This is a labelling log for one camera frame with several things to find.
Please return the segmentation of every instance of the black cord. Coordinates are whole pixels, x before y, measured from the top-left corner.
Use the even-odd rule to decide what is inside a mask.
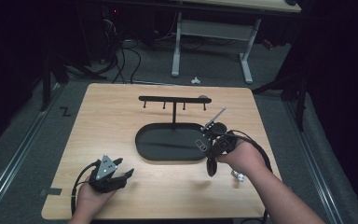
[[[77,177],[77,180],[74,184],[74,188],[72,189],[72,195],[71,195],[71,210],[72,210],[72,216],[74,215],[75,213],[75,210],[76,210],[76,188],[78,185],[82,184],[82,183],[85,183],[85,182],[88,182],[88,181],[84,181],[84,182],[81,182],[79,183],[79,180],[81,178],[81,176],[86,173],[86,171],[91,168],[92,166],[97,166],[101,163],[100,160],[97,160],[95,162],[93,162],[92,164],[88,165],[86,168],[84,168],[84,170],[82,172],[80,172],[80,175]]]
[[[121,71],[123,70],[124,68],[124,65],[126,65],[126,56],[124,55],[124,49],[123,49],[123,44],[121,44],[120,46],[120,49],[121,49],[121,55],[123,56],[123,64],[121,65],[121,68],[118,66],[118,63],[117,63],[117,69],[118,69],[118,73],[117,75],[115,76],[115,78],[113,79],[112,83],[115,83],[118,76],[121,76],[122,80],[123,80],[123,83],[125,83],[125,79],[121,73]]]
[[[135,70],[133,70],[133,72],[132,72],[132,74],[130,76],[130,84],[132,84],[133,75],[135,75],[136,70],[138,70],[139,66],[141,65],[141,55],[138,52],[136,52],[135,50],[133,50],[133,49],[127,49],[127,50],[130,50],[130,51],[134,52],[135,54],[138,55],[138,58],[139,58],[138,65],[136,65]]]

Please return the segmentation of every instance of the gray carpet floor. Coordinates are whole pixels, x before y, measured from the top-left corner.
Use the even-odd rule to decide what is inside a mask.
[[[170,41],[159,42],[153,48],[137,42],[126,43],[141,56],[141,64],[133,76],[134,83],[164,83],[173,85],[193,85],[191,80],[197,77],[201,86],[244,87],[255,89],[272,81],[282,65],[290,46],[265,49],[254,45],[249,58],[254,83],[247,85],[241,72],[237,52],[242,43],[227,44],[224,48],[230,52],[217,50],[214,44],[194,44],[184,46],[182,51],[181,73],[171,77],[172,49]],[[119,64],[123,62],[121,53],[117,54]],[[131,50],[124,50],[125,66],[117,83],[129,83],[130,75],[135,70],[139,57]],[[104,64],[95,63],[92,69],[98,70]],[[55,171],[64,151],[66,141],[76,120],[76,113],[90,83],[111,82],[117,69],[104,74],[107,80],[93,80],[74,75],[71,70],[70,81],[54,91],[55,100],[49,110],[41,113],[42,87],[34,89],[34,97],[13,117],[7,130],[0,139],[0,176],[5,173],[11,159],[18,153],[23,140],[34,124],[44,116],[40,128],[33,135],[33,140],[25,151],[20,168],[10,175],[8,188],[0,197],[0,223],[66,223],[66,220],[45,220],[41,210],[46,200],[44,190],[49,189]],[[358,223],[358,201],[345,174],[339,166],[334,153],[325,139],[323,129],[315,115],[312,102],[307,97],[304,116],[305,132],[299,133],[293,123],[293,116],[288,112],[296,102],[282,102],[279,91],[267,91],[255,96],[263,124],[275,159],[278,163],[283,182],[314,209],[326,223]],[[311,149],[318,168],[323,175],[330,196],[337,207],[340,217],[335,221],[331,211],[321,199],[321,190],[312,175],[312,168],[304,153],[304,141]]]

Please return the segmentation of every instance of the dark background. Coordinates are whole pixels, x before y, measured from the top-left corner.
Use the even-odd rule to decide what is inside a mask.
[[[301,1],[300,5],[303,14],[326,21],[299,25],[266,19],[256,42],[292,44],[277,80],[292,75],[305,80],[326,137],[358,195],[358,1]],[[42,77],[46,49],[84,65],[110,59],[99,12],[90,5],[0,1],[0,134],[32,97]],[[123,35],[149,45],[153,45],[154,29],[164,33],[171,25],[164,21],[172,21],[165,20],[172,12],[124,7],[120,12],[126,12],[118,17]],[[298,83],[293,79],[275,88],[291,89],[296,98]]]

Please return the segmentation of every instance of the wooden table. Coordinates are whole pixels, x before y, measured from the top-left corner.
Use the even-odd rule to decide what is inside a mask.
[[[178,105],[176,122],[204,125],[225,106],[217,121],[240,130],[263,147],[276,176],[280,177],[269,140],[252,92],[245,88],[89,85],[69,137],[42,216],[45,219],[71,217],[71,190],[79,173],[107,154],[123,158],[114,176],[135,168],[127,187],[120,189],[104,208],[100,219],[262,217],[264,206],[248,180],[238,182],[226,164],[218,164],[209,177],[201,161],[147,161],[135,145],[135,135],[146,124],[172,122],[172,110],[162,103],[138,100],[140,95],[199,97],[212,99],[206,105]]]

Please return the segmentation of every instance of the hand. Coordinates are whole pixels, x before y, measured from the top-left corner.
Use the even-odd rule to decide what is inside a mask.
[[[116,193],[116,190],[107,193],[95,191],[89,183],[84,183],[77,194],[76,211],[70,223],[90,223],[107,204],[109,199]]]
[[[249,142],[238,139],[236,148],[216,157],[219,162],[227,163],[231,168],[244,175],[249,175],[254,169],[267,169],[260,152]]]

